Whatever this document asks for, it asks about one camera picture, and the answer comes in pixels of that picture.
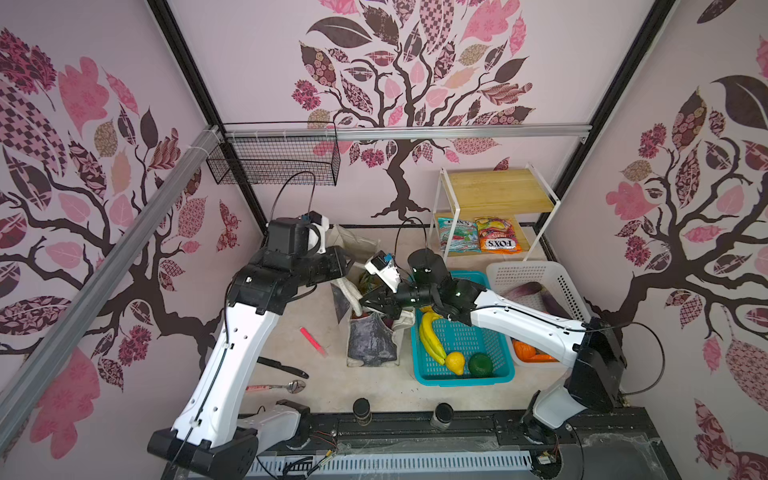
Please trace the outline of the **cream canvas grocery bag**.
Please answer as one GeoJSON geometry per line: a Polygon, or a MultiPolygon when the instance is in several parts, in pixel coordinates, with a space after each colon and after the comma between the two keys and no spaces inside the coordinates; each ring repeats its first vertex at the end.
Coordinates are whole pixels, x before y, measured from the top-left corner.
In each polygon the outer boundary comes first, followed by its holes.
{"type": "Polygon", "coordinates": [[[358,290],[360,276],[367,272],[365,263],[380,250],[380,242],[361,237],[339,225],[326,237],[329,246],[342,247],[354,259],[349,273],[331,282],[337,323],[343,339],[343,353],[349,367],[386,367],[400,365],[404,333],[415,324],[413,309],[389,318],[362,307],[358,290]]]}

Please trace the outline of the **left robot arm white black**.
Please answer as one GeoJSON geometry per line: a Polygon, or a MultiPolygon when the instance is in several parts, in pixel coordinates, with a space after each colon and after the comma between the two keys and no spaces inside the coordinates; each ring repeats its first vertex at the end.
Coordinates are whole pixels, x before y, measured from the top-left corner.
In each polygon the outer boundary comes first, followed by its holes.
{"type": "Polygon", "coordinates": [[[277,406],[254,427],[239,425],[239,412],[261,351],[299,289],[347,275],[352,259],[327,246],[327,217],[311,211],[268,224],[264,246],[226,290],[222,328],[202,376],[173,425],[154,432],[148,453],[165,460],[164,479],[196,473],[210,479],[242,479],[261,447],[295,436],[301,412],[277,406]],[[292,421],[294,426],[287,427],[292,421]]]}

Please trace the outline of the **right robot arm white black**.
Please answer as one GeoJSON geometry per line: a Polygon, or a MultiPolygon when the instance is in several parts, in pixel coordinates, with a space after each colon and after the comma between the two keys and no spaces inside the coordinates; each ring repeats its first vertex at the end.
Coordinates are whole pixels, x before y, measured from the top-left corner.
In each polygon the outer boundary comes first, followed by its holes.
{"type": "Polygon", "coordinates": [[[565,367],[557,382],[532,398],[522,420],[529,430],[554,431],[585,410],[609,413],[620,407],[626,360],[614,327],[540,312],[455,278],[429,248],[413,252],[408,261],[410,275],[402,278],[391,255],[374,254],[365,269],[383,284],[364,295],[361,305],[394,318],[405,308],[429,307],[446,320],[527,343],[565,367]]]}

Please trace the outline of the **green yellow snack bag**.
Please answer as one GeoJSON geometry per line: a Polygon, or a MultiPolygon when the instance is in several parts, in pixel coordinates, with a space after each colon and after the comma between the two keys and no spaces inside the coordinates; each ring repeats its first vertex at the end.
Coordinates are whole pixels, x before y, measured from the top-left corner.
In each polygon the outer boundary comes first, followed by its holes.
{"type": "Polygon", "coordinates": [[[358,282],[358,290],[361,295],[366,295],[382,286],[380,278],[375,274],[364,272],[358,282]]]}

